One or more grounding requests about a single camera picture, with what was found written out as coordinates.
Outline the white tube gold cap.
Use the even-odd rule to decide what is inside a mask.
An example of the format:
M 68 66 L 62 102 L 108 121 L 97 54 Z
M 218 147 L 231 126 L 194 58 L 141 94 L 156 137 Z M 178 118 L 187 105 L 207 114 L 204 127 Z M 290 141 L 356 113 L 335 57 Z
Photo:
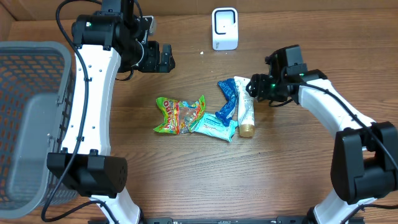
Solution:
M 254 122 L 254 98 L 246 90 L 251 81 L 244 77 L 234 77 L 236 90 L 238 92 L 238 126 L 239 135 L 244 138 L 251 138 L 255 132 Z

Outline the blue snack wrapper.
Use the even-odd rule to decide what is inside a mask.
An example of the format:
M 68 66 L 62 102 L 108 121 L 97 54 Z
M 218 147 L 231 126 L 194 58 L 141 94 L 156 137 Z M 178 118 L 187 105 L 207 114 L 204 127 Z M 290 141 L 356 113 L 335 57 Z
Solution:
M 238 100 L 236 84 L 233 78 L 229 78 L 227 80 L 219 81 L 218 86 L 226 98 L 226 104 L 215 113 L 215 116 L 221 120 L 224 126 L 229 126 L 235 113 Z

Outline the colourful gummy candy bag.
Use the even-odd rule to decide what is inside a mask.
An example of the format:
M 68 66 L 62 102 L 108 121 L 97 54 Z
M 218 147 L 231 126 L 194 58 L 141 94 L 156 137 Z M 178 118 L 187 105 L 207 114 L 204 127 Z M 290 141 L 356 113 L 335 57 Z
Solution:
M 154 128 L 157 133 L 191 133 L 202 119 L 206 110 L 204 95 L 196 101 L 180 101 L 158 97 L 156 104 L 164 116 L 164 121 Z

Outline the teal wet wipes pack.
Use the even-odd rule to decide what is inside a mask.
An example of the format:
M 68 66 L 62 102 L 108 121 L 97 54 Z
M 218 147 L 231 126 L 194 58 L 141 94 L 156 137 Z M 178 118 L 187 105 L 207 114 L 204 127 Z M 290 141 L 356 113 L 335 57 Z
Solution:
M 229 125 L 225 126 L 215 115 L 205 113 L 193 128 L 193 132 L 231 142 L 237 127 L 237 121 L 231 120 Z

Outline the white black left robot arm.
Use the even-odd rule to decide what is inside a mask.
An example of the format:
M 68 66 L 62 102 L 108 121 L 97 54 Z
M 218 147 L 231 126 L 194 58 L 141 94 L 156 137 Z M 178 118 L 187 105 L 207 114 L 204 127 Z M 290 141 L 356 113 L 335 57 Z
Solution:
M 109 118 L 119 73 L 168 73 L 172 48 L 150 41 L 153 16 L 137 1 L 101 1 L 100 10 L 80 15 L 65 36 L 75 53 L 76 76 L 69 124 L 59 152 L 47 167 L 66 186 L 96 204 L 107 223 L 143 223 L 142 210 L 127 189 L 127 161 L 111 155 Z

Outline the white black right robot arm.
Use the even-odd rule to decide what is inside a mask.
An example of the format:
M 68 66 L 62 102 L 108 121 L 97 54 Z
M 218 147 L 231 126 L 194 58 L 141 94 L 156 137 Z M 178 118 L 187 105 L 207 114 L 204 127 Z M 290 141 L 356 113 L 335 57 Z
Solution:
M 269 106 L 295 102 L 327 128 L 335 143 L 330 169 L 332 190 L 305 216 L 282 223 L 363 223 L 355 215 L 365 208 L 395 210 L 375 201 L 397 190 L 397 128 L 378 123 L 349 104 L 320 70 L 309 70 L 299 45 L 265 58 L 267 74 L 254 74 L 246 92 Z

